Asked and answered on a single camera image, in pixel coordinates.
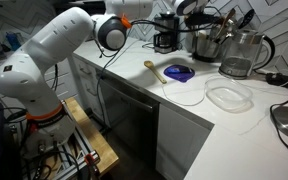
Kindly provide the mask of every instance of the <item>wooden stand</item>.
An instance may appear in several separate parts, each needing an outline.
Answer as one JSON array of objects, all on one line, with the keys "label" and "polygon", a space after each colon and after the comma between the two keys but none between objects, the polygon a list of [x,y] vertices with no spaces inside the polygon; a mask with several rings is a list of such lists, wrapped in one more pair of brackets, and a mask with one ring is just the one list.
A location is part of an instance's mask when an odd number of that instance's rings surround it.
[{"label": "wooden stand", "polygon": [[119,161],[116,153],[106,142],[102,134],[96,129],[77,101],[71,97],[65,100],[68,109],[89,140],[91,146],[99,154],[101,161],[97,164],[100,177],[112,169]]}]

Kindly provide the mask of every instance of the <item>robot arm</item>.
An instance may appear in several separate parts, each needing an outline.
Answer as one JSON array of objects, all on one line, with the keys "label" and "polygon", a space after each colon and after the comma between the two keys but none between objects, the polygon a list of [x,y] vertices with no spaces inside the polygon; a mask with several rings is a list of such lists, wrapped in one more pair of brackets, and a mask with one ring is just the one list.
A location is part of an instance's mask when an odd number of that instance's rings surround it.
[{"label": "robot arm", "polygon": [[[196,6],[196,0],[167,2],[179,15]],[[104,15],[90,17],[79,8],[65,11],[0,66],[0,93],[18,99],[28,110],[28,122],[34,125],[26,141],[26,157],[36,156],[40,146],[46,147],[47,151],[54,142],[58,145],[65,143],[75,129],[63,113],[57,95],[45,82],[46,70],[70,56],[91,34],[104,48],[121,49],[126,41],[127,28],[120,18],[146,18],[152,10],[152,0],[106,0],[105,4],[107,11]]]}]

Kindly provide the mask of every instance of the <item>tile backsplash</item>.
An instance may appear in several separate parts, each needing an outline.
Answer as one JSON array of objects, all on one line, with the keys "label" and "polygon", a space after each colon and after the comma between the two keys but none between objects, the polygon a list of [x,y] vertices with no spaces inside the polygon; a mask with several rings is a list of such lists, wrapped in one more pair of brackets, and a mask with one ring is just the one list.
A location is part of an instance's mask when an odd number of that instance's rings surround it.
[{"label": "tile backsplash", "polygon": [[[0,41],[7,44],[5,35],[9,31],[20,34],[22,41],[31,38],[55,17],[51,4],[53,1],[61,0],[1,1],[3,7],[0,8]],[[276,45],[275,57],[267,69],[287,73],[283,72],[283,69],[288,69],[288,0],[210,0],[208,6],[217,7],[222,14],[235,8],[236,19],[253,8],[256,16],[248,28],[265,33]],[[162,0],[155,0],[153,7],[149,20],[154,20],[161,11],[170,9]],[[186,28],[183,17],[181,17],[180,28]],[[151,25],[137,25],[132,29],[130,36],[152,42],[155,33]],[[180,34],[181,44],[185,43],[185,38],[185,34]]]},{"label": "tile backsplash", "polygon": [[46,0],[0,1],[0,41],[8,45],[6,32],[17,33],[27,41],[55,17],[52,4]]},{"label": "tile backsplash", "polygon": [[[248,28],[256,29],[270,37],[276,46],[276,53],[272,62],[266,69],[274,72],[288,74],[288,0],[210,0],[208,6],[217,7],[222,14],[230,9],[236,10],[236,19],[242,17],[250,9],[256,12]],[[170,9],[162,0],[154,1],[154,9],[149,20],[154,20],[161,11]],[[213,9],[206,9],[206,13],[214,13]],[[183,18],[181,28],[185,28]],[[132,29],[131,37],[144,41],[153,41],[156,33],[154,27],[148,25],[138,25]],[[185,34],[180,35],[179,41],[184,44]]]}]

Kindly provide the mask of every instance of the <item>clear plastic lid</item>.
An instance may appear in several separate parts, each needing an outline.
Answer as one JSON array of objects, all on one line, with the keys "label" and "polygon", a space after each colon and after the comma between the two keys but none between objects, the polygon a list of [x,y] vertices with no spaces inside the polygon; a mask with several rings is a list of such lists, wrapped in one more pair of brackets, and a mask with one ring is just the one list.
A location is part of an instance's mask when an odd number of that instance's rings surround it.
[{"label": "clear plastic lid", "polygon": [[206,82],[206,96],[219,108],[239,113],[252,108],[253,93],[232,79],[215,78]]}]

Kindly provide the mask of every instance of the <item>floor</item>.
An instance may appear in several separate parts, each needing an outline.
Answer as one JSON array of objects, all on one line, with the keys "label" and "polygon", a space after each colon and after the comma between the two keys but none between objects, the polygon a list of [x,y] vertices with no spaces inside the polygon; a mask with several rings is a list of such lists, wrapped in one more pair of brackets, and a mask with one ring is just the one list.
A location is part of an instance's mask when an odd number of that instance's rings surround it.
[{"label": "floor", "polygon": [[[98,129],[101,129],[98,123],[94,120],[92,120],[92,122]],[[165,180],[157,171],[139,159],[113,132],[110,131],[106,133],[104,137],[120,161],[109,173],[105,174],[101,180]]]}]

